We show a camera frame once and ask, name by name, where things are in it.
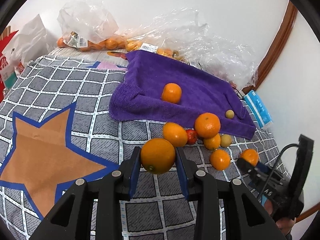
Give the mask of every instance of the gray plaid fabric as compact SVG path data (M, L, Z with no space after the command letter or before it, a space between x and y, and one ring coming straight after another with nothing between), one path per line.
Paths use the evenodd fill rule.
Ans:
M72 143L91 154L116 163L130 158L135 146L151 138L162 137L163 122L139 120L118 122L110 118L108 104L112 92L124 80L124 72L88 69L94 62L69 57L43 56L30 62L5 100L0 104L0 162L12 147L12 112L41 121L52 113L77 101L72 126ZM251 110L243 101L255 124ZM211 154L198 141L185 146L186 157L199 169L217 179L241 179L248 185L247 174L241 174L237 159L245 149L259 152L260 161L273 165L279 150L269 131L257 128L251 141L233 137L228 147L231 164L216 171L209 162ZM280 161L278 168L287 172ZM124 240L193 239L196 202L187 202L181 193L177 171L173 166L162 175L140 169L134 198L121 201ZM97 203L94 203L91 239L95 239ZM0 187L0 216L15 238L29 239L40 220L23 191ZM223 202L220 201L220 236L225 239Z

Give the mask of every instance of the small red apple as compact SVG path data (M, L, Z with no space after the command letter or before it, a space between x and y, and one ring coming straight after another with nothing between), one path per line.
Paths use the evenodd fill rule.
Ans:
M188 141L187 144L195 144L196 141L198 140L197 132L192 129L186 130L187 135L188 135Z

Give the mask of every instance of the blue and white package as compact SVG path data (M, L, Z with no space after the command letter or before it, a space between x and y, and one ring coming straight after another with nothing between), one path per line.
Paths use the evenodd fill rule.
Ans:
M244 100L256 117L259 127L261 129L267 129L269 125L272 124L272 118L257 93L251 90L244 96Z

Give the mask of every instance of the purple towel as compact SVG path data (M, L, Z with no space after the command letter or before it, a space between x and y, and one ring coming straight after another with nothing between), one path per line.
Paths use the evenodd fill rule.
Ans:
M128 72L109 104L112 118L175 122L183 127L193 127L200 114L210 112L219 117L221 133L252 139L256 127L229 83L155 53L138 50L126 55ZM179 104L161 100L167 83L181 87ZM229 109L235 112L233 119L225 117Z

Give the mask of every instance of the silver screw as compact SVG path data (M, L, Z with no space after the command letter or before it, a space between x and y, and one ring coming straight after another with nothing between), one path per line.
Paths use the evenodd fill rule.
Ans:
M84 179L77 179L76 180L76 185L80 186L82 184L84 184Z
M196 172L196 175L198 175L199 177L203 177L205 175L205 171L199 170Z
M233 180L232 180L232 183L235 184L235 185L237 185L237 186L239 186L239 185L241 185L241 180L239 180L239 179L233 179Z
M121 171L113 171L113 172L111 173L111 175L112 175L113 177L119 177L119 176L121 175Z

